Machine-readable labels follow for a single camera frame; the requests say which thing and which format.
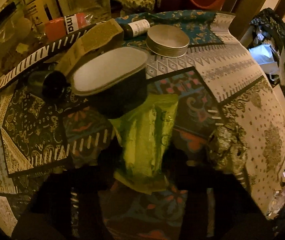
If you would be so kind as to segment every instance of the plastic bag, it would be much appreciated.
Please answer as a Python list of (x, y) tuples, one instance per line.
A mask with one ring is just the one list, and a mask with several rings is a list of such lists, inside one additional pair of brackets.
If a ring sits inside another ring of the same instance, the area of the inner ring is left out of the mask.
[(123, 166), (115, 171), (115, 179), (146, 194), (166, 190), (168, 181), (161, 173), (161, 162), (169, 146), (177, 106), (177, 95), (150, 94), (136, 109), (110, 120), (124, 148)]

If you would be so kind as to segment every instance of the yellow bottle label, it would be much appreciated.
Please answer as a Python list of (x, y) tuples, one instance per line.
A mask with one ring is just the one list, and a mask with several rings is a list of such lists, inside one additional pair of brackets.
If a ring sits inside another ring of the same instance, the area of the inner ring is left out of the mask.
[(33, 0), (26, 8), (36, 26), (60, 17), (56, 0)]

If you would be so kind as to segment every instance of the tin lid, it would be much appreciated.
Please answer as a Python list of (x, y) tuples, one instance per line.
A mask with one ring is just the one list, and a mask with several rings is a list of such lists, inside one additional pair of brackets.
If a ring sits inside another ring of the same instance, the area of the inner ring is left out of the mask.
[(155, 25), (148, 30), (146, 44), (158, 55), (180, 57), (187, 52), (189, 37), (175, 26)]

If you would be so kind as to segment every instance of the crumpled foil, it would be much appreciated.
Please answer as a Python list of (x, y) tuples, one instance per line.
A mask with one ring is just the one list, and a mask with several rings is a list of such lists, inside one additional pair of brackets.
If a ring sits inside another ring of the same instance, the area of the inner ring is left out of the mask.
[(226, 174), (242, 171), (247, 161), (245, 130), (237, 123), (218, 126), (210, 135), (207, 157), (216, 170)]
[(115, 171), (115, 179), (146, 194), (167, 189), (161, 163), (170, 143), (177, 106), (177, 95), (150, 94), (136, 109), (110, 120), (124, 149), (123, 165)]

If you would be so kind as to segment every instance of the red package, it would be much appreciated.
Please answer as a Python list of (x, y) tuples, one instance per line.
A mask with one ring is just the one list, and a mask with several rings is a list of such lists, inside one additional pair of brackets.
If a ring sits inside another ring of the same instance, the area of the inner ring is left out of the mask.
[(45, 33), (49, 41), (56, 41), (89, 25), (84, 13), (57, 18), (45, 23)]

